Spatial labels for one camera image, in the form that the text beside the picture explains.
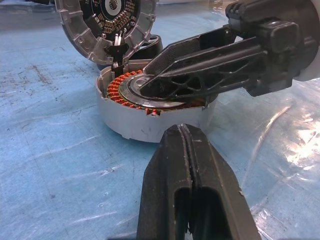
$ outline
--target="transparent plastic wrap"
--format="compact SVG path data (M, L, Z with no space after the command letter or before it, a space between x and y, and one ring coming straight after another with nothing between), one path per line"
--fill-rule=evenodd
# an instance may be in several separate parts
M219 28L226 2L214 4L158 6L152 33L166 46ZM135 238L157 144L106 127L99 71L52 7L0 8L0 22L0 239ZM318 239L320 80L259 97L233 90L214 111L207 136L235 172L262 239Z

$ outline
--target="black circuit board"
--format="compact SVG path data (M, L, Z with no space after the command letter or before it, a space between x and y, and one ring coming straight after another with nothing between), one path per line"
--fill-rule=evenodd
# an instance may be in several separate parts
M138 0L80 0L80 7L93 35L114 41L116 34L134 28L140 5Z

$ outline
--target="blue work surface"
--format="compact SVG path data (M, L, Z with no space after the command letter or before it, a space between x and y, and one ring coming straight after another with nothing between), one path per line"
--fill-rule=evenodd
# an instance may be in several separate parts
M204 4L159 6L164 45L226 23ZM123 139L96 105L96 65L52 6L0 6L0 239L136 235L157 144ZM234 170L263 239L320 236L320 82L221 94L208 138Z

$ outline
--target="aluminum motor casing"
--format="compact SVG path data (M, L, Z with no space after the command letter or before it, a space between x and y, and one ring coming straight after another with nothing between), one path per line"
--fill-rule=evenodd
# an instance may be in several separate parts
M124 72L143 69L149 60L130 60ZM111 67L100 72L95 82L97 104L105 124L125 139L159 143L163 133L172 125L189 124L204 132L211 122L216 100L206 107L190 107L162 111L160 115L146 113L143 109L123 106L106 97L104 89L114 79Z

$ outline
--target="copper winding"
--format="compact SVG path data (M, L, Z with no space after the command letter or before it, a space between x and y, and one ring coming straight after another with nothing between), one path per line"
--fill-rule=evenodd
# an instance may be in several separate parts
M145 110L146 114L153 114L153 115L160 115L161 109L155 109L155 108L144 108L138 105L135 105L132 102L128 102L127 100L125 100L120 94L119 94L119 86L122 83L122 81L130 76L136 75L136 74L142 74L143 71L138 70L138 71L132 71L132 72L127 72L123 75L120 75L118 77L116 77L109 85L107 88L107 96L112 100L115 101L118 104L121 104L123 106L127 106L129 108L133 108L133 109L142 109ZM181 109L181 108L188 108L188 107L199 107L199 106L203 106L204 105L204 99L200 98L200 99L196 99L193 102L191 102L191 104L188 104L188 106L183 106L183 107L178 107L177 109Z

